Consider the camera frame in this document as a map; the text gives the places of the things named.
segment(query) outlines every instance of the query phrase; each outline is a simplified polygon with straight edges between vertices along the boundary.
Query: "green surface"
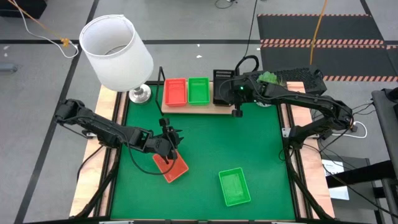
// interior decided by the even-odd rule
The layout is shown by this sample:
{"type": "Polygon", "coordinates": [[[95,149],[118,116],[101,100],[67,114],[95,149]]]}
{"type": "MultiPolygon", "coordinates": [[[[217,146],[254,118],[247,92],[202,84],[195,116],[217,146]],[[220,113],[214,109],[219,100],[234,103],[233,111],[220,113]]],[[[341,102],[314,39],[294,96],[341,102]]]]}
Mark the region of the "green surface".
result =
{"type": "MultiPolygon", "coordinates": [[[[275,106],[242,105],[243,118],[229,115],[167,114],[185,139],[178,151],[189,171],[168,184],[144,174],[122,148],[112,219],[293,220],[294,211],[275,106]],[[251,202],[227,207],[218,172],[242,167],[251,202]]],[[[161,133],[154,97],[146,105],[129,104],[127,125],[161,133]]],[[[152,154],[133,151],[145,170],[159,172],[152,154]]]]}
{"type": "Polygon", "coordinates": [[[188,103],[191,105],[207,105],[210,102],[209,78],[188,79],[188,103]]]}
{"type": "Polygon", "coordinates": [[[250,193],[242,168],[225,170],[218,173],[223,189],[226,206],[250,202],[250,193]]]}

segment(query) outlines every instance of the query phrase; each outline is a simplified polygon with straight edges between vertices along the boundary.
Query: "silver lamp base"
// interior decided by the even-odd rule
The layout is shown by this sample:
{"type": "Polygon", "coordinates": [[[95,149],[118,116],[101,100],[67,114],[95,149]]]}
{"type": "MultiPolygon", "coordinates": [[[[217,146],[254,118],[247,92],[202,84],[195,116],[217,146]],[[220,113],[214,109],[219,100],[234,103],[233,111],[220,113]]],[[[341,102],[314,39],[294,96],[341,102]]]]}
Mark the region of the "silver lamp base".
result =
{"type": "Polygon", "coordinates": [[[150,88],[145,84],[142,84],[140,87],[129,92],[130,100],[134,103],[147,103],[150,99],[150,96],[150,88]]]}

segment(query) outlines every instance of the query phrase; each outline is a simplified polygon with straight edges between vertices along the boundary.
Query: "white lampshade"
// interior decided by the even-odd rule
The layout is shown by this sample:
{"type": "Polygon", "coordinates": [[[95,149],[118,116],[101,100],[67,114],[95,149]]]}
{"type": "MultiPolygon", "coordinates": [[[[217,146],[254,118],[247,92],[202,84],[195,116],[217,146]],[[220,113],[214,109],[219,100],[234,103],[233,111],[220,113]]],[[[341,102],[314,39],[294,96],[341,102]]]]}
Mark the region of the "white lampshade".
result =
{"type": "Polygon", "coordinates": [[[79,37],[81,48],[99,81],[114,91],[129,91],[144,84],[154,61],[133,24],[123,15],[98,17],[79,37]]]}

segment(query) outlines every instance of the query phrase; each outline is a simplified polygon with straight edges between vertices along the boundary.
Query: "red plastic basket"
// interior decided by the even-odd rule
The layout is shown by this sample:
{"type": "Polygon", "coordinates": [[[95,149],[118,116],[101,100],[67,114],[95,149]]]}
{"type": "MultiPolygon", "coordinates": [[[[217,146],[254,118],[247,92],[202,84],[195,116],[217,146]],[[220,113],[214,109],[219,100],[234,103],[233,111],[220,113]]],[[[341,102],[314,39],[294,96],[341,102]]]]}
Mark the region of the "red plastic basket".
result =
{"type": "Polygon", "coordinates": [[[185,106],[187,104],[187,80],[168,78],[164,82],[165,104],[167,106],[185,106]]]}

